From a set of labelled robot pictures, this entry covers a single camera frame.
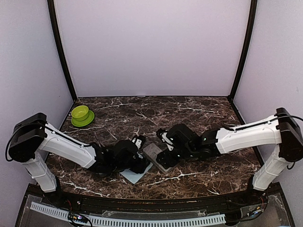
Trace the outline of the blue cleaning cloth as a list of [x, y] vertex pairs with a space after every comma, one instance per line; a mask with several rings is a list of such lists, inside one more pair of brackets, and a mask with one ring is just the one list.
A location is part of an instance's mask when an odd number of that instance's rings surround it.
[[146, 167], [145, 171], [141, 174], [136, 174], [135, 172], [133, 172], [129, 169], [126, 169], [126, 170], [120, 172], [120, 175], [122, 175], [130, 183], [136, 184], [151, 169], [152, 166], [153, 166], [153, 163], [150, 163]]

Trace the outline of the light grey glasses case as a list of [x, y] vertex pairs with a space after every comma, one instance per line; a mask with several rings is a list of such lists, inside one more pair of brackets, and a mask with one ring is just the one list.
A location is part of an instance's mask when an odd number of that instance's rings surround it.
[[172, 171], [172, 167], [165, 169], [160, 163], [156, 161], [157, 155], [161, 153], [162, 150], [154, 143], [149, 144], [143, 149], [143, 154], [164, 174]]

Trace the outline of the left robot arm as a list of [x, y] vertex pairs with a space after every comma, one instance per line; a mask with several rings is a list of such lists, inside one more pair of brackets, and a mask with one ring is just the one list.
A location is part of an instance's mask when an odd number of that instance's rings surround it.
[[72, 161], [101, 176], [128, 170], [143, 175], [151, 166], [149, 159], [139, 153], [144, 136], [120, 140], [104, 147], [95, 142], [85, 144], [53, 127], [44, 113], [37, 113], [15, 125], [6, 145], [6, 161], [21, 163], [56, 206], [63, 206], [67, 196], [60, 191], [60, 182], [38, 153], [47, 151]]

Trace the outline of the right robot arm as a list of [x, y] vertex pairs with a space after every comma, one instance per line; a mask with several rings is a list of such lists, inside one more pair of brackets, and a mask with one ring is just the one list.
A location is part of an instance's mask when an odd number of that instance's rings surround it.
[[167, 149], [157, 155], [156, 161], [168, 169], [181, 160], [197, 158], [205, 161], [242, 148], [274, 144], [272, 154], [254, 174], [252, 187], [242, 194], [242, 202], [252, 205], [259, 199], [260, 191], [265, 191], [290, 163], [303, 158], [303, 136], [297, 119], [281, 107], [266, 119], [232, 128], [207, 130], [200, 136], [183, 123], [169, 130], [159, 129], [157, 136]]

